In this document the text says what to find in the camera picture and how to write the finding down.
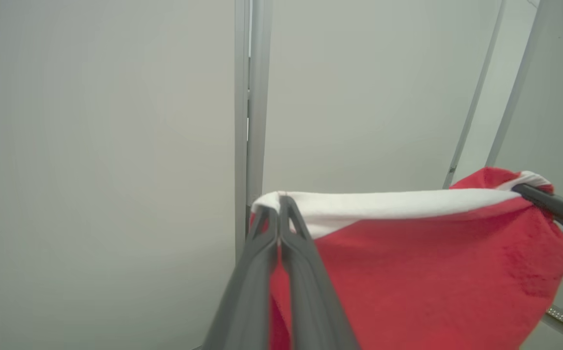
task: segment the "metal frame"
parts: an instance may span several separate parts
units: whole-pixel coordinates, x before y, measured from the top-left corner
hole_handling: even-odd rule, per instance
[[[249,0],[234,0],[234,199],[236,261],[245,244]]]
[[[476,83],[476,89],[474,91],[474,96],[472,97],[472,102],[470,104],[470,109],[468,109],[468,116],[465,118],[465,124],[463,124],[463,130],[461,131],[461,138],[457,143],[457,148],[455,148],[455,154],[452,157],[452,162],[450,163],[450,168],[446,174],[446,179],[443,183],[443,188],[447,189],[452,184],[452,179],[457,170],[459,160],[461,159],[461,153],[463,152],[463,147],[470,133],[470,128],[472,125],[472,120],[474,119],[475,109],[478,106],[478,100],[480,100],[480,95],[482,93],[482,87],[484,86],[484,79],[487,77],[487,71],[491,64],[491,57],[493,56],[493,49],[495,48],[495,42],[497,41],[497,35],[500,32],[500,27],[502,25],[502,18],[504,17],[504,7],[506,6],[506,0],[502,0],[500,3],[500,9],[497,11],[497,18],[495,19],[495,26],[493,26],[493,33],[491,34],[491,40],[489,41],[489,47],[487,48],[487,53],[484,57],[484,62],[482,63],[482,69],[480,71],[480,77],[478,77],[478,82]]]
[[[497,154],[502,148],[504,138],[506,137],[506,131],[508,131],[510,120],[513,117],[513,112],[515,112],[515,107],[517,106],[517,101],[519,101],[519,95],[521,95],[521,90],[524,87],[524,82],[526,81],[526,75],[528,74],[528,69],[530,63],[532,62],[533,53],[537,47],[537,42],[540,37],[540,27],[546,21],[547,14],[542,11],[544,7],[544,2],[539,4],[537,9],[537,16],[534,18],[532,23],[532,29],[530,30],[530,37],[528,38],[528,44],[526,44],[526,49],[524,50],[524,57],[522,57],[521,64],[519,65],[519,71],[517,71],[517,77],[515,77],[515,83],[513,84],[513,89],[510,92],[509,101],[506,103],[506,108],[504,109],[504,116],[502,117],[502,122],[497,129],[495,134],[495,139],[493,140],[493,145],[491,146],[491,151],[487,157],[487,162],[485,166],[494,166],[495,160],[497,160]]]
[[[246,204],[248,206],[262,195],[272,20],[273,0],[253,0],[249,77],[249,142],[246,156]]]

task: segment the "red cloth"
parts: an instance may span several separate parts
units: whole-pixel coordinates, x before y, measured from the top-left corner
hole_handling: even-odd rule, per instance
[[[517,176],[482,169],[452,188]],[[315,244],[363,350],[518,349],[563,276],[563,234],[521,197],[442,217],[363,220]],[[271,348],[288,350],[281,264],[270,285]]]

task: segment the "red garment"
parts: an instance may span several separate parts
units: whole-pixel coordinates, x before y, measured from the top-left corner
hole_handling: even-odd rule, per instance
[[[518,178],[482,169],[451,189],[492,189]],[[530,183],[552,190],[537,180]],[[516,350],[551,305],[563,277],[563,234],[552,217],[519,196],[457,210],[361,219],[315,239],[363,350]],[[310,229],[310,216],[304,219]],[[270,285],[271,348],[288,350],[290,292],[281,264]]]

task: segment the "red and white cloth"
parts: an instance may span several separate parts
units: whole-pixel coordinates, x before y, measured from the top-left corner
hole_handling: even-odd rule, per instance
[[[448,190],[293,197],[363,350],[518,349],[563,277],[563,234],[510,189],[524,171],[485,168]],[[290,348],[288,276],[271,277],[273,350]]]

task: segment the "red fabric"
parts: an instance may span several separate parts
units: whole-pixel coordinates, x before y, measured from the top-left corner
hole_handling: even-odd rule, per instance
[[[482,169],[453,188],[516,177]],[[563,276],[563,234],[522,198],[431,219],[355,222],[315,243],[363,350],[516,350]],[[288,350],[281,264],[271,293],[271,348]]]

